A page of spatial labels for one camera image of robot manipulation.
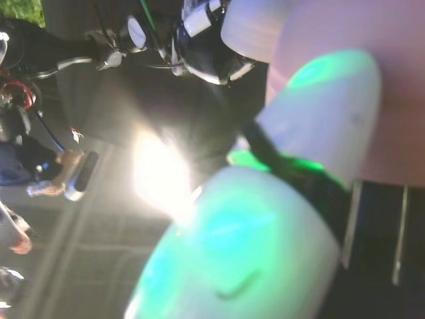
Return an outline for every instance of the green wire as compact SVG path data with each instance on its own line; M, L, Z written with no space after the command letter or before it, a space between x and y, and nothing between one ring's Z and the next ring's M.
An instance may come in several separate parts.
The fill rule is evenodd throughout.
M149 20L149 24L151 25L152 29L154 31L156 31L155 24L153 23L153 19L152 19L151 13L149 12L149 8L147 7L146 1L145 0L140 0L140 3L141 3L141 6L143 7L143 10L146 13L147 20Z

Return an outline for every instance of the pink object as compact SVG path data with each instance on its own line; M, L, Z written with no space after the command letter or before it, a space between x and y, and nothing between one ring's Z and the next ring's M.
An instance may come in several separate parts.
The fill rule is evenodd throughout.
M366 49L382 72L382 108L362 178L425 186L425 1L299 0L268 75L267 103L305 63Z

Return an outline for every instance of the brown object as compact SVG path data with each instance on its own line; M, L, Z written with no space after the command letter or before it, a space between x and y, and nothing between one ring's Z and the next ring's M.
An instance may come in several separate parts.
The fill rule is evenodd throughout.
M382 72L381 114L362 178L425 186L425 1L299 0L268 75L267 101L305 63L366 49Z

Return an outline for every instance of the metal prong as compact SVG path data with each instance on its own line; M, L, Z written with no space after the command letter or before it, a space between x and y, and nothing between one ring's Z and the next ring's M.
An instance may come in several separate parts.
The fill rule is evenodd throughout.
M404 186L402 210L401 210L401 216L400 216L400 226L398 229L396 254L394 256L394 266L392 268L392 283L395 286L400 286L400 283L401 283L401 266L402 266L402 259L403 259L404 240L406 237L408 204L409 204L409 188L407 186Z
M345 231L344 246L341 256L341 262L345 269L348 269L350 266L351 252L353 250L353 243L357 226L357 217L359 216L359 205L362 188L363 183L361 181L356 181L354 183L353 194L351 196L349 219L347 230Z

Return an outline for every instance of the metal rod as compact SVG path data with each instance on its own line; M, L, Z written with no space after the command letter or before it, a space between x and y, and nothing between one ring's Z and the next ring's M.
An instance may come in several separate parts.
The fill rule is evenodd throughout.
M394 256L394 266L392 269L392 283L395 286L400 286L401 283L401 267L403 259L404 242L406 237L406 226L409 206L409 188L404 186L403 202L400 216L400 226L398 229L398 238L396 246L396 254Z
M343 252L341 255L341 262L345 269L350 267L351 253L353 251L353 243L355 238L355 231L357 228L357 218L359 217L359 205L361 199L363 183L356 181L353 186L353 194L351 196L350 213L345 231Z

